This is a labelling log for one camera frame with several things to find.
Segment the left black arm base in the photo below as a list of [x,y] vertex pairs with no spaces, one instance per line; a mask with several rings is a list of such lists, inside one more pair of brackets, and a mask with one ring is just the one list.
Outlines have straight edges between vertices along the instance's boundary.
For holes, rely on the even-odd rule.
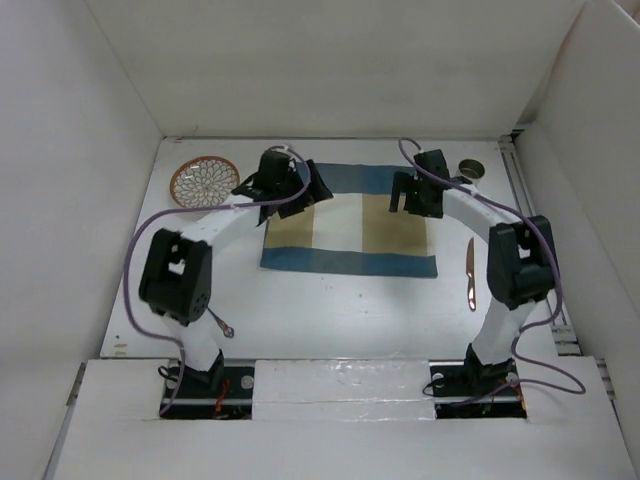
[[160,417],[164,420],[251,420],[255,384],[254,364],[226,364],[220,379],[209,386],[184,374],[177,386],[176,362],[161,365],[164,381]]

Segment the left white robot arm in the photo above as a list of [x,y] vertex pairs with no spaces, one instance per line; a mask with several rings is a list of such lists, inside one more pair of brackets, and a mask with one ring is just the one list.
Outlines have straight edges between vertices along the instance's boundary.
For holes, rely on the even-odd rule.
[[260,158],[258,170],[231,191],[211,213],[181,231],[158,230],[152,237],[139,284],[139,298],[160,316],[181,344],[180,366],[201,396],[222,387],[224,358],[204,318],[212,291],[214,257],[273,215],[287,218],[333,194],[315,162],[282,146]]

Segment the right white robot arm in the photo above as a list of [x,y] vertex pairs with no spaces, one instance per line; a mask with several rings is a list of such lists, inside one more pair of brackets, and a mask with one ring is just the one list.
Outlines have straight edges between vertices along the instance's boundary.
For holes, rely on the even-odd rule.
[[555,287],[551,226],[543,216],[519,216],[462,176],[451,177],[440,150],[417,153],[413,166],[412,173],[394,173],[389,210],[452,217],[488,247],[486,282],[491,301],[483,324],[468,345],[461,368],[445,373],[438,385],[458,388],[460,396],[484,394],[507,379],[513,367],[513,342],[534,307]]

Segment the blue beige checkered placemat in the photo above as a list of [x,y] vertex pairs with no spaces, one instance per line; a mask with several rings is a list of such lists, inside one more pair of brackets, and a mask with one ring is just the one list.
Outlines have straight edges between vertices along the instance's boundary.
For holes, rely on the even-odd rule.
[[333,197],[268,221],[260,266],[268,270],[435,279],[436,255],[425,218],[389,211],[393,165],[320,163]]

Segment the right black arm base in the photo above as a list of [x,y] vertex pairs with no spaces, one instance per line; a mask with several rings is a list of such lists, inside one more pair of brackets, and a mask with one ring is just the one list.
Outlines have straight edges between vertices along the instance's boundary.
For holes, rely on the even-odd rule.
[[520,387],[506,386],[517,377],[513,360],[497,368],[434,361],[429,372],[423,394],[434,399],[437,420],[527,418]]

